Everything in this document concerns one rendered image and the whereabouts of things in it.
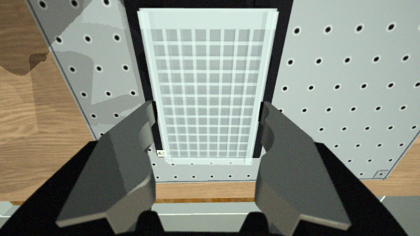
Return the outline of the black rectangular frame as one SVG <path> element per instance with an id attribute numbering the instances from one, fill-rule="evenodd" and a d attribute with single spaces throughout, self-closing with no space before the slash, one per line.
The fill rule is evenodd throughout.
<path id="1" fill-rule="evenodd" d="M 293 6 L 293 0 L 123 0 L 131 38 L 136 56 L 136 62 L 142 83 L 145 102 L 154 100 L 148 66 L 138 20 L 139 8 L 160 9 L 277 9 L 278 20 L 272 46 L 272 53 L 266 79 L 263 101 L 272 103 L 276 79 L 284 49 L 285 37 Z M 164 157 L 158 122 L 152 125 L 152 134 L 158 157 Z M 253 158 L 261 156 L 261 136 L 263 126 L 259 122 Z"/>

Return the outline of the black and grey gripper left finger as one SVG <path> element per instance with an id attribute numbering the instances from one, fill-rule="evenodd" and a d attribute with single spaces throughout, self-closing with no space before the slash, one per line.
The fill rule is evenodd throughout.
<path id="1" fill-rule="evenodd" d="M 111 236 L 135 231 L 140 213 L 152 210 L 156 201 L 148 154 L 156 121 L 156 101 L 148 100 L 88 142 L 26 199 L 0 228 L 0 236 Z"/>

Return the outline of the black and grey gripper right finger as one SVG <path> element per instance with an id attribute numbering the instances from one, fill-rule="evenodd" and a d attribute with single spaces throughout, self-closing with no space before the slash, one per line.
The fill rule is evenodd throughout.
<path id="1" fill-rule="evenodd" d="M 265 120 L 265 121 L 264 121 Z M 324 144 L 270 102 L 261 102 L 255 204 L 269 233 L 285 236 L 408 236 L 378 198 Z"/>

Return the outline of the grey perforated base plate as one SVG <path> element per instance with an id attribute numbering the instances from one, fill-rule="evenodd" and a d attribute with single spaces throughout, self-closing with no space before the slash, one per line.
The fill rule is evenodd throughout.
<path id="1" fill-rule="evenodd" d="M 94 139 L 145 103 L 123 0 L 25 0 Z M 420 0 L 293 0 L 272 105 L 360 180 L 420 135 Z M 256 182 L 251 165 L 170 165 L 157 184 Z"/>

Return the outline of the clear well plate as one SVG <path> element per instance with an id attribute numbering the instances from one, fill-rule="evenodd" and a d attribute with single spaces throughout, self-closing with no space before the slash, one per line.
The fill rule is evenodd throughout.
<path id="1" fill-rule="evenodd" d="M 137 13 L 165 162 L 251 165 L 277 9 Z"/>

